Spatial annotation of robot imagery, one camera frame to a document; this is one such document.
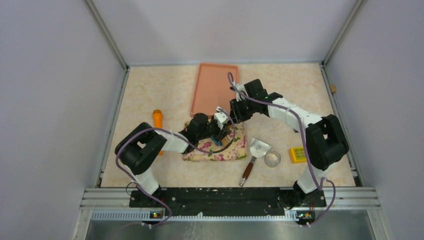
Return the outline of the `blue dough piece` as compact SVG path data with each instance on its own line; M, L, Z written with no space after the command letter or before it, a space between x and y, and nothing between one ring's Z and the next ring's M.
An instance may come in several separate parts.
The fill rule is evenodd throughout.
M217 145L217 146L222 146L222 141L221 140L218 140L217 138L215 138L215 137L211 137L211 139L214 141L214 143Z

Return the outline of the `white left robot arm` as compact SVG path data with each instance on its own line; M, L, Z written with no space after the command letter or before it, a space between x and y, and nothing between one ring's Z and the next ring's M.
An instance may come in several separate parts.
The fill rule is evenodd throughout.
M160 202L160 187L151 166L161 151L188 154L200 150L199 142L207 138L222 140L235 133L234 121L220 109L208 118L197 113L188 126L179 132L152 127L143 122L128 134L115 148L116 165L127 173L137 187L143 190L141 200L149 207Z

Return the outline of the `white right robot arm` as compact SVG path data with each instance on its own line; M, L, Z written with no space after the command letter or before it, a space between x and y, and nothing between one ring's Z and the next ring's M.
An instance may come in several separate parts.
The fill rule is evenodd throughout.
M230 102L236 121L245 122L260 113L300 133L307 168L293 186L293 200L307 206L314 198L313 192L322 189L327 170L349 152L340 120L333 114L321 116L304 110L279 93L267 93L259 79L239 84L229 74L228 81L236 93Z

